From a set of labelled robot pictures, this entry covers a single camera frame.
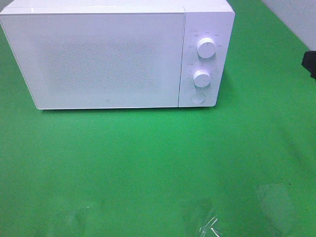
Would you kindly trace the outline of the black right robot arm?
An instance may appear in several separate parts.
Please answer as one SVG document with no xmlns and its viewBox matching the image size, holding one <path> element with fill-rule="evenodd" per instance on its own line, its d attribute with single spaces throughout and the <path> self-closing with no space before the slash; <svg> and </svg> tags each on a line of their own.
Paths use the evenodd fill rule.
<svg viewBox="0 0 316 237">
<path fill-rule="evenodd" d="M 306 51 L 303 55 L 302 66 L 310 72 L 310 76 L 316 79 L 316 51 Z"/>
</svg>

